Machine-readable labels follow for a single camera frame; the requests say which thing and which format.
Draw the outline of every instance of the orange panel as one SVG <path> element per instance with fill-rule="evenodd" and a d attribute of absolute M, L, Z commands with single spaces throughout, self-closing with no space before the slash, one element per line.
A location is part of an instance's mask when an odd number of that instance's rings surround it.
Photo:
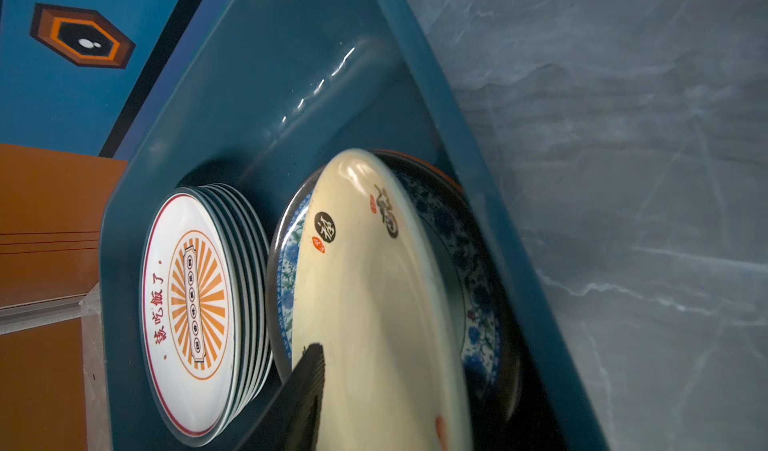
<path fill-rule="evenodd" d="M 0 307 L 87 293 L 125 161 L 0 145 Z"/>
<path fill-rule="evenodd" d="M 0 448 L 86 449 L 80 320 L 0 335 L 0 356 Z"/>

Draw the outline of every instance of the orange mark on bowl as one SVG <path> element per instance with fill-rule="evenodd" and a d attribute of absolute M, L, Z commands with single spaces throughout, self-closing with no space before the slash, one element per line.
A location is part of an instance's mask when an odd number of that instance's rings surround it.
<path fill-rule="evenodd" d="M 315 245 L 315 247 L 317 248 L 317 251 L 320 251 L 321 253 L 326 252 L 326 247 L 325 245 L 322 244 L 322 241 L 320 240 L 319 237 L 312 236 L 312 244 Z"/>
<path fill-rule="evenodd" d="M 442 451 L 448 451 L 448 432 L 446 431 L 446 421 L 442 418 L 442 415 L 438 415 L 435 419 L 435 431 L 440 442 L 440 448 Z"/>

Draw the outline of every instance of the orange dot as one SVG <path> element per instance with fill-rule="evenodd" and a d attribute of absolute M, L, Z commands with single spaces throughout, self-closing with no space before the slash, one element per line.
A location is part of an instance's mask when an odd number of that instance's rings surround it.
<path fill-rule="evenodd" d="M 437 439 L 440 442 L 440 448 L 442 451 L 448 451 L 448 437 L 446 436 L 446 421 L 441 415 L 438 415 L 435 419 L 435 431 L 437 432 Z"/>

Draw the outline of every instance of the blue floral pattern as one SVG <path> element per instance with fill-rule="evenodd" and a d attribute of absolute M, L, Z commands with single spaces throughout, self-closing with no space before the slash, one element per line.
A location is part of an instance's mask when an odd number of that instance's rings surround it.
<path fill-rule="evenodd" d="M 482 397 L 495 384 L 501 353 L 499 321 L 493 309 L 488 273 L 482 255 L 458 214 L 419 180 L 395 172 L 422 221 L 431 227 L 452 257 L 462 287 L 466 315 L 461 358 L 465 369 L 482 379 L 473 391 Z M 292 359 L 293 292 L 299 244 L 312 193 L 302 199 L 291 217 L 277 262 L 277 315 L 288 360 Z"/>

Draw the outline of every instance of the red line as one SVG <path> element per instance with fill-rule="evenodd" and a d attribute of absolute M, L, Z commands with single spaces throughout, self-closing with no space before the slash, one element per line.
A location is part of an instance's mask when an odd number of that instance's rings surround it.
<path fill-rule="evenodd" d="M 15 245 L 50 245 L 52 243 L 85 243 L 86 241 L 98 241 L 98 239 L 75 239 L 72 241 L 30 241 L 27 243 L 0 243 L 0 246 Z"/>
<path fill-rule="evenodd" d="M 9 235 L 77 235 L 80 233 L 99 233 L 100 231 L 50 231 L 48 233 L 0 233 L 0 236 Z"/>
<path fill-rule="evenodd" d="M 19 251 L 18 253 L 0 253 L 3 254 L 26 254 L 26 253 L 53 253 L 54 251 L 80 251 L 82 249 L 98 249 L 98 247 L 72 247 L 69 249 L 44 249 L 41 251 Z"/>

